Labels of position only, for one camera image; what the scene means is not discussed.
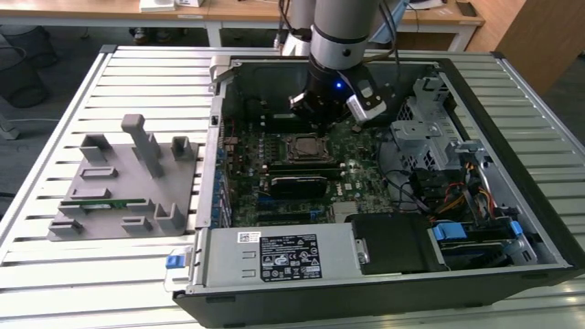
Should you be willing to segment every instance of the open computer tower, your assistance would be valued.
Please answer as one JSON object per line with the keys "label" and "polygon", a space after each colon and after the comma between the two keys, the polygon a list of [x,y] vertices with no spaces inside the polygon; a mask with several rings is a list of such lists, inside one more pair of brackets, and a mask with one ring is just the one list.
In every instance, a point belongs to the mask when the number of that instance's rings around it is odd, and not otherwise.
{"label": "open computer tower", "polygon": [[175,302],[210,328],[490,305],[585,255],[451,60],[368,64],[388,110],[320,136],[307,59],[222,57]]}

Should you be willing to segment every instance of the white cable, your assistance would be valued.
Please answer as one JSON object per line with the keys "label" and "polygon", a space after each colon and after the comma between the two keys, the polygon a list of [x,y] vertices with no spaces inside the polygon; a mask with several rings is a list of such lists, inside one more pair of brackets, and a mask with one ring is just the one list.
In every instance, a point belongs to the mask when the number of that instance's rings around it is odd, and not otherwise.
{"label": "white cable", "polygon": [[9,120],[9,122],[25,122],[25,121],[59,121],[59,119],[15,119]]}

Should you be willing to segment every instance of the green circuit board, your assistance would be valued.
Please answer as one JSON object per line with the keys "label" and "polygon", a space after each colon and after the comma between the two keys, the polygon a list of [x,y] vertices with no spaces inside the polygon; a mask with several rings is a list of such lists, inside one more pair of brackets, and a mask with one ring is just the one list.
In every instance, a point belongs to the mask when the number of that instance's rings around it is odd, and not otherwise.
{"label": "green circuit board", "polygon": [[228,149],[232,155],[228,170],[232,226],[263,225],[258,221],[259,215],[308,212],[312,214],[311,223],[334,223],[331,206],[335,202],[356,202],[360,213],[392,211],[391,195],[378,168],[379,137],[374,129],[359,130],[354,119],[336,124],[327,136],[327,146],[335,163],[344,168],[344,174],[328,181],[323,198],[303,200],[272,200],[268,187],[274,176],[263,172],[264,164],[287,162],[287,136],[291,134],[263,133],[254,124],[235,130],[238,143]]}

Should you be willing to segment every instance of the desk leg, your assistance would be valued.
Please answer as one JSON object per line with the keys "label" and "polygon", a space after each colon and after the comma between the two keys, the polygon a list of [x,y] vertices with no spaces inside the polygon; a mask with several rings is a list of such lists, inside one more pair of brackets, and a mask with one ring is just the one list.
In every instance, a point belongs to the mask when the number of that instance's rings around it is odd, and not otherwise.
{"label": "desk leg", "polygon": [[466,51],[470,41],[472,40],[474,32],[476,32],[478,26],[463,25],[450,46],[450,51]]}
{"label": "desk leg", "polygon": [[222,47],[222,22],[206,22],[206,29],[208,30],[210,47]]}

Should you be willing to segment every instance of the cpu socket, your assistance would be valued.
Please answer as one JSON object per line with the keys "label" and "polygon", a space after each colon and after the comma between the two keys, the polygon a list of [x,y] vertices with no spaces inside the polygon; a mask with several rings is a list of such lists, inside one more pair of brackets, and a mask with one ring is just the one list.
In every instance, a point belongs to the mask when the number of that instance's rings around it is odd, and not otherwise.
{"label": "cpu socket", "polygon": [[287,143],[287,161],[290,163],[330,163],[335,159],[328,151],[328,139],[318,134],[290,135]]}

